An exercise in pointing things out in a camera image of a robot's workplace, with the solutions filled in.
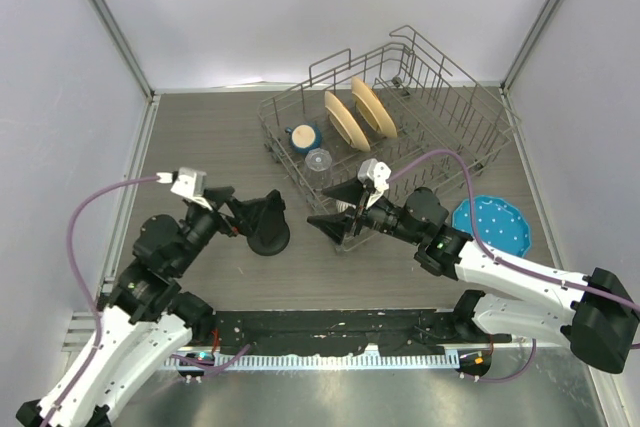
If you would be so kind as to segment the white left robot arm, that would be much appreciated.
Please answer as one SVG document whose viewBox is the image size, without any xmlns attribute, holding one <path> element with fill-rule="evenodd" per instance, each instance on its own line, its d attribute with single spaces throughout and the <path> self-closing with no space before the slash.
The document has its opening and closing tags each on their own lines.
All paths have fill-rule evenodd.
<svg viewBox="0 0 640 427">
<path fill-rule="evenodd" d="M 134 259 L 119 275 L 103 310 L 93 310 L 95 330 L 52 390 L 23 403 L 22 426 L 110 426 L 157 368 L 188 343 L 205 344 L 214 309 L 182 291 L 178 280 L 216 234 L 244 236 L 262 256 L 287 247 L 286 205 L 277 190 L 248 201 L 231 187 L 172 184 L 186 215 L 148 218 L 133 247 Z"/>
</svg>

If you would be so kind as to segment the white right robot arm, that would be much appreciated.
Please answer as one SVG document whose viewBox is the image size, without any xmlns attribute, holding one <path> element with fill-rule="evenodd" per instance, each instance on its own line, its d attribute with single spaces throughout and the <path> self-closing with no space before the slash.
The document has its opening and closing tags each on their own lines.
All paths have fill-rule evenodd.
<svg viewBox="0 0 640 427">
<path fill-rule="evenodd" d="M 568 348 L 598 370 L 624 370 L 639 327 L 639 308 L 619 278 L 602 268 L 569 272 L 519 259 L 488 247 L 447 224 L 447 210 L 426 187 L 403 206 L 352 179 L 327 195 L 347 203 L 339 213 L 308 217 L 310 225 L 340 245 L 369 229 L 416 246 L 418 264 L 430 274 L 486 287 L 456 304 L 451 327 L 465 342 L 481 335 L 528 337 Z"/>
</svg>

